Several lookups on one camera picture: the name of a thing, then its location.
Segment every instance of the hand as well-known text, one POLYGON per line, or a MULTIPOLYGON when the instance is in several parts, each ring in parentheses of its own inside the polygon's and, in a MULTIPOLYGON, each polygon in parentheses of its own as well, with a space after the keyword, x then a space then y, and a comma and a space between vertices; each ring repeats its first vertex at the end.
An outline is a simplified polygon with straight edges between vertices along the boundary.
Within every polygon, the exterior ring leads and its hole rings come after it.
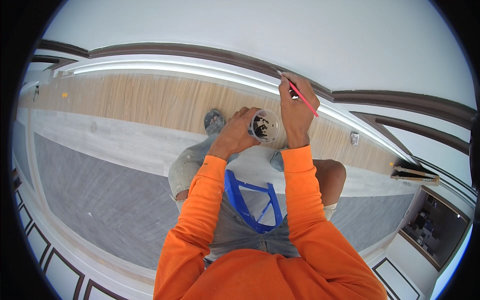
POLYGON ((248 126, 253 115, 259 110, 259 108, 248 109, 243 107, 240 111, 236 111, 212 143, 207 155, 216 156, 226 161, 234 153, 260 145, 259 141, 248 134, 248 126))
POLYGON ((302 148, 310 143, 307 132, 313 120, 313 113, 302 99, 292 99, 296 93, 290 90, 291 87, 287 79, 295 84, 313 109, 317 110, 320 106, 320 101, 318 101, 317 95, 315 95, 308 80, 292 73, 282 73, 282 82, 278 86, 278 90, 280 92, 282 121, 287 133, 288 147, 290 149, 302 148))

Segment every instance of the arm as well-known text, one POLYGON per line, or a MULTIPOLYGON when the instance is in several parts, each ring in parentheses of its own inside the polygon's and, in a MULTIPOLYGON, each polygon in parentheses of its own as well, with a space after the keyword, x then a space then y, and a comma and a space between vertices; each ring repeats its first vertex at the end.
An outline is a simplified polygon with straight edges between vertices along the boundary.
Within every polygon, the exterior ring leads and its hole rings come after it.
POLYGON ((224 190, 225 166, 233 153, 259 142, 248 135, 258 108, 242 108, 212 143, 190 185, 176 226, 163 244, 155 277, 154 299, 180 299, 204 271, 224 190))
POLYGON ((204 271, 203 258, 218 221, 227 162, 206 156, 193 178, 179 221, 163 244, 155 278, 154 299, 179 299, 204 271))
POLYGON ((386 299, 373 272, 324 216, 310 146, 282 151, 290 241, 339 298, 386 299))
POLYGON ((307 134, 313 114, 302 101, 292 98, 286 78, 297 86, 314 109, 320 102, 308 80, 282 73, 278 90, 290 147, 282 151, 290 241, 300 256, 330 284, 330 292, 337 298, 386 299, 380 281, 340 231, 325 218, 307 134))

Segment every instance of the sandal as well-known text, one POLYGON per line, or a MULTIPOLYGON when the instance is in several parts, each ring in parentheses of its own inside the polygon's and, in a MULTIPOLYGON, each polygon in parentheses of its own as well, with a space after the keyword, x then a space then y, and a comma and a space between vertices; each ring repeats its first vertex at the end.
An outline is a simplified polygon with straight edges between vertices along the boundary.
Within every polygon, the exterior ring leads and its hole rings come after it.
POLYGON ((211 109, 205 115, 204 126, 208 136, 215 133, 220 133, 225 124, 225 118, 223 118, 222 114, 216 109, 211 109), (210 123, 214 117, 216 117, 216 120, 214 120, 213 123, 210 123))

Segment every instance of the white ceiling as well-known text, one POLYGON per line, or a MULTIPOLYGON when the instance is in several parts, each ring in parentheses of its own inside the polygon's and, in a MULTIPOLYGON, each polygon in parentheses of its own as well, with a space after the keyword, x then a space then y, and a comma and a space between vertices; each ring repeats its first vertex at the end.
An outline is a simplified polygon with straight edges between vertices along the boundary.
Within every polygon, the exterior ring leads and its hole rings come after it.
POLYGON ((476 108, 466 60, 427 0, 70 0, 45 39, 88 50, 132 42, 223 48, 332 90, 396 90, 476 108))

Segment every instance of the clear plastic cup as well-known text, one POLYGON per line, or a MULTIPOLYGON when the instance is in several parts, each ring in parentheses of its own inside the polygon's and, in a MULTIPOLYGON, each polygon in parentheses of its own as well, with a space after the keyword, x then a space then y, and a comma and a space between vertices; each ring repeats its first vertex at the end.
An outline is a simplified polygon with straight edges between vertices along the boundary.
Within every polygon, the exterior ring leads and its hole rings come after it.
POLYGON ((255 113, 248 127, 248 134, 261 143, 273 142, 280 132, 278 117, 269 109, 261 109, 255 113))

